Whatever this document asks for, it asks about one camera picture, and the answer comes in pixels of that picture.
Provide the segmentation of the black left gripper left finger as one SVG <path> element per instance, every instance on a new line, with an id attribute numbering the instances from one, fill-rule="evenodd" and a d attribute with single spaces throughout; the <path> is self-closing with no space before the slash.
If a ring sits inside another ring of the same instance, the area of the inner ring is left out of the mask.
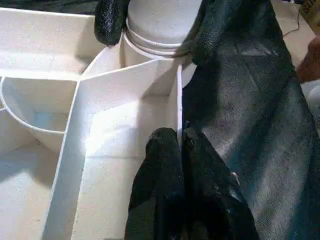
<path id="1" fill-rule="evenodd" d="M 154 130 L 134 177 L 128 205 L 128 240 L 179 240 L 185 218 L 181 150 L 172 128 Z"/>

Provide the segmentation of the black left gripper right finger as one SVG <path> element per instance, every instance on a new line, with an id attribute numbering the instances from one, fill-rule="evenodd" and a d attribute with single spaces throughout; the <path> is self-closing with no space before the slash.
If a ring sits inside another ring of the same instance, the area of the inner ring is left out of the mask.
<path id="1" fill-rule="evenodd" d="M 188 238 L 258 240 L 255 220 L 236 174 L 202 132 L 188 126 L 182 137 Z"/>

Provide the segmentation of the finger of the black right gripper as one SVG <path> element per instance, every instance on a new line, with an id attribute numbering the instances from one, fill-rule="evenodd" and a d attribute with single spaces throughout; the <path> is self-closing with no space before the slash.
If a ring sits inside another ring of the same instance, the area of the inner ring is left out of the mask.
<path id="1" fill-rule="evenodd" d="M 94 34 L 106 45 L 119 43 L 128 14 L 129 0 L 99 0 L 95 8 Z"/>
<path id="2" fill-rule="evenodd" d="M 195 65 L 207 64 L 226 28 L 226 0 L 203 0 L 183 43 Z"/>

